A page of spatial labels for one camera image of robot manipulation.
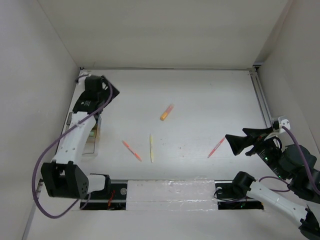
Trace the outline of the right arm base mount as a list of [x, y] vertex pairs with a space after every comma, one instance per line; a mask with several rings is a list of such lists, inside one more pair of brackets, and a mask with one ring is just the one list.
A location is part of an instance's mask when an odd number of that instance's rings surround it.
[[215, 183], [213, 197], [217, 200], [218, 210], [264, 210], [260, 201], [235, 193], [230, 181]]

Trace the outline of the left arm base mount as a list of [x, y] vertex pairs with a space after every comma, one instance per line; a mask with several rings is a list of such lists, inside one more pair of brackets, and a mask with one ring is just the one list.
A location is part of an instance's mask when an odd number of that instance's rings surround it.
[[113, 181], [109, 193], [95, 191], [80, 201], [80, 209], [84, 211], [124, 211], [127, 205], [127, 181]]

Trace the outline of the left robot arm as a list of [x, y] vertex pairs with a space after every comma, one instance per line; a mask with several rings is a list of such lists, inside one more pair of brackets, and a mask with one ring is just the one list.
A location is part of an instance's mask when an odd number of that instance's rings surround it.
[[47, 193], [54, 198], [85, 199], [95, 192], [100, 198], [111, 194], [111, 180], [106, 174], [85, 174], [79, 162], [90, 132], [101, 119], [103, 109], [120, 92], [103, 75], [87, 75], [84, 91], [72, 109], [71, 122], [59, 150], [51, 162], [41, 166]]

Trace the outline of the orange thin pen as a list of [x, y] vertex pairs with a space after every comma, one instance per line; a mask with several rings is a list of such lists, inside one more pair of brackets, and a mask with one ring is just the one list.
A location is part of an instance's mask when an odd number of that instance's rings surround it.
[[122, 143], [140, 162], [142, 162], [141, 157], [129, 146], [127, 142], [123, 140]]

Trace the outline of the yellow orange highlighter marker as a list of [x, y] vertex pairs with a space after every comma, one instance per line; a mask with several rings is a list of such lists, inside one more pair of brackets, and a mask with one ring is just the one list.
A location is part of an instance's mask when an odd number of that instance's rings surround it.
[[173, 104], [170, 104], [167, 109], [162, 113], [162, 115], [160, 116], [160, 120], [164, 121], [168, 115], [170, 114], [170, 112], [172, 111], [172, 109], [174, 108]]

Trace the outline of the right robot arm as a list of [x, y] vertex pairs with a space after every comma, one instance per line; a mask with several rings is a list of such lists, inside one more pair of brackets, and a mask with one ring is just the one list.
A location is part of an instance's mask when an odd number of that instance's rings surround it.
[[214, 197], [228, 204], [243, 199], [254, 199], [289, 219], [309, 240], [320, 238], [320, 215], [312, 209], [312, 204], [320, 204], [320, 172], [315, 169], [317, 158], [300, 145], [285, 125], [278, 129], [243, 128], [245, 136], [227, 134], [232, 153], [237, 156], [251, 147], [246, 156], [258, 155], [272, 170], [272, 179], [286, 184], [285, 192], [293, 192], [305, 206], [296, 204], [281, 194], [282, 190], [266, 187], [264, 179], [256, 179], [247, 172], [240, 171], [226, 189], [216, 190]]

